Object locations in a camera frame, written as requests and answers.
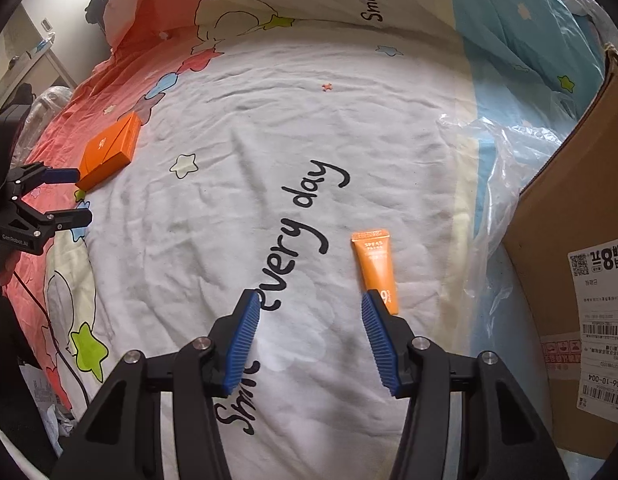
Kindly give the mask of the black striped suitcase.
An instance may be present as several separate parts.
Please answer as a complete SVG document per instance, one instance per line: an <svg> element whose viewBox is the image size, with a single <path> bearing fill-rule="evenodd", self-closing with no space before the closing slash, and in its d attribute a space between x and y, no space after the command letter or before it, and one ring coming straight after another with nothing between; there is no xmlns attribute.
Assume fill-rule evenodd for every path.
<svg viewBox="0 0 618 480"><path fill-rule="evenodd" d="M104 13L109 0L90 0L84 9L85 21L96 25L103 34L106 34Z"/></svg>

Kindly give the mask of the brown cardboard box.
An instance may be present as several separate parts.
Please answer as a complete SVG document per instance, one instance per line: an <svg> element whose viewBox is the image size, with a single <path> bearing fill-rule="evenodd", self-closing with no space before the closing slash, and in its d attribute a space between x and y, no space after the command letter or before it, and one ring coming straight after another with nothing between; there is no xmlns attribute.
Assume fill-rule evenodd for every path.
<svg viewBox="0 0 618 480"><path fill-rule="evenodd" d="M527 184L504 246L540 336L559 448L618 443L618 52L601 89Z"/></svg>

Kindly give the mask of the white desk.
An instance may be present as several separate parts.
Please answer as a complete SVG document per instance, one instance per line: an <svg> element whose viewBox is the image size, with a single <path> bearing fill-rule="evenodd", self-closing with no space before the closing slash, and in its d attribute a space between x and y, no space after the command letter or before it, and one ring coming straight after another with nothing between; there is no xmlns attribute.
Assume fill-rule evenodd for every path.
<svg viewBox="0 0 618 480"><path fill-rule="evenodd" d="M0 77L0 108L16 96L17 90L28 84L34 98L48 88L62 86L74 90L76 82L59 61L53 47L55 33L51 32L34 48L25 50L15 61L8 62Z"/></svg>

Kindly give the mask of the small orange cream tube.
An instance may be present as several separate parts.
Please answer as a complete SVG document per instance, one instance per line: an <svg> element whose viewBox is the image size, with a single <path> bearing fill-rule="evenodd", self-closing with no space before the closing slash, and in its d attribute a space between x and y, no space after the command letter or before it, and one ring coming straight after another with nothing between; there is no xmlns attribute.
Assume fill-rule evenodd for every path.
<svg viewBox="0 0 618 480"><path fill-rule="evenodd" d="M394 279L390 233L385 229L355 232L351 244L366 289L375 289L392 315L399 314L397 283Z"/></svg>

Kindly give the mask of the orange envelope box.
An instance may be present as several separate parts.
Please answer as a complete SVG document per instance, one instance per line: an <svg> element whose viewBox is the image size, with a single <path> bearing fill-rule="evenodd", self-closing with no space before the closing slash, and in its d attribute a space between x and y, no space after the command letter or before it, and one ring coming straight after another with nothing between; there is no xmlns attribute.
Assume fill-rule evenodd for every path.
<svg viewBox="0 0 618 480"><path fill-rule="evenodd" d="M89 140L79 166L78 188L88 192L128 166L140 130L140 116L130 112Z"/></svg>

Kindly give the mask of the clear plastic bag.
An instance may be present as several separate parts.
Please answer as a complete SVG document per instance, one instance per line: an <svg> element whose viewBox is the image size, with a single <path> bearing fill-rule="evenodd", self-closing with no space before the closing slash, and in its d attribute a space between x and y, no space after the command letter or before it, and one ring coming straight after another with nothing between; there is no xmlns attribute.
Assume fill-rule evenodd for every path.
<svg viewBox="0 0 618 480"><path fill-rule="evenodd" d="M457 302L478 300L487 274L487 260L502 242L513 220L519 195L566 142L568 134L528 122L503 126L487 117L460 122L449 115L437 120L443 139L458 150L457 240L450 263L460 268Z"/></svg>

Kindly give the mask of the star patterned duvet cover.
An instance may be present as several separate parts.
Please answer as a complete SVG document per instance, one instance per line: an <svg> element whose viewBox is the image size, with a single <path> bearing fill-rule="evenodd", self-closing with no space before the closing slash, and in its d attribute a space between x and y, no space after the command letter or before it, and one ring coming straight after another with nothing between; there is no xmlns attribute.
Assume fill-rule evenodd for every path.
<svg viewBox="0 0 618 480"><path fill-rule="evenodd" d="M391 238L400 312L464 353L518 188L601 87L595 0L109 0L110 57L30 157L74 167L134 113L132 162L43 210L91 211L8 286L80 416L128 350L181 349L256 290L242 384L214 405L236 479L383 479L405 404L361 321L355 232Z"/></svg>

